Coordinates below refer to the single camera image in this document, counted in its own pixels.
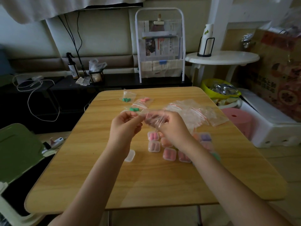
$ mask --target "black cable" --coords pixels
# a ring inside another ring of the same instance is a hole
[[[80,43],[80,47],[79,47],[79,49],[78,49],[78,52],[79,52],[80,48],[82,47],[82,38],[80,37],[79,31],[78,31],[78,19],[79,19],[79,13],[80,13],[80,11],[78,11],[78,14],[77,14],[77,34],[78,34],[78,36],[79,36],[79,38],[80,38],[81,43]]]
[[[75,44],[75,39],[74,39],[73,34],[72,34],[72,31],[71,31],[71,29],[70,29],[70,27],[69,27],[69,24],[68,24],[68,20],[67,20],[66,14],[64,14],[64,16],[65,16],[65,20],[66,20],[66,23],[67,23],[67,26],[68,26],[70,32],[68,31],[68,29],[67,29],[67,27],[65,26],[65,24],[64,24],[63,20],[61,19],[61,17],[58,16],[58,18],[60,19],[60,21],[62,22],[63,26],[64,26],[65,29],[67,30],[67,32],[68,32],[68,34],[69,34],[69,36],[70,36],[70,38],[71,38],[71,40],[72,40],[72,42],[73,42],[73,45],[74,45],[74,47],[75,47],[75,51],[76,51],[76,53],[77,53],[77,57],[78,57],[79,62],[80,62],[80,64],[81,64],[82,71],[84,72],[85,76],[87,76],[87,72],[86,72],[85,69],[84,69],[84,65],[82,64],[80,55],[79,55],[79,53],[78,53],[78,50],[77,50],[77,47],[76,47],[76,44]]]

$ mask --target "wooden table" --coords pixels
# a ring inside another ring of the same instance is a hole
[[[138,96],[154,98],[150,109],[192,98],[222,114],[197,87],[131,91]],[[60,213],[67,208],[105,148],[111,120],[130,105],[119,100],[121,96],[122,90],[97,95],[30,191],[25,202],[28,212]],[[191,163],[165,161],[162,150],[160,153],[148,151],[149,130],[144,125],[133,138],[131,149],[136,152],[135,158],[131,163],[123,163],[106,209],[217,203]],[[221,163],[261,198],[277,200],[285,197],[284,179],[231,122],[217,127],[204,125],[198,131],[210,132]]]

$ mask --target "spray bottle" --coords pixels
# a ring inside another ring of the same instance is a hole
[[[70,52],[67,52],[66,56],[67,56],[68,61],[69,61],[68,66],[69,66],[69,69],[71,71],[73,79],[78,79],[79,74],[78,74],[78,70],[77,70],[77,67],[76,67],[76,63],[72,60],[72,58],[74,58],[73,55]]]

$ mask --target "white round table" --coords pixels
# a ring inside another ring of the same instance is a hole
[[[198,71],[198,82],[202,81],[203,71],[205,65],[231,65],[226,81],[231,83],[231,79],[235,68],[238,65],[245,66],[248,63],[253,63],[259,60],[259,55],[255,53],[245,51],[216,51],[212,52],[210,57],[199,57],[197,52],[188,54],[185,58],[187,62],[192,63],[190,75],[192,76],[192,82],[194,80],[194,69]]]

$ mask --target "left hand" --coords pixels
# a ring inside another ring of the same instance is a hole
[[[132,138],[141,131],[144,118],[133,111],[125,111],[112,120],[108,147],[120,151],[124,158],[130,151]]]

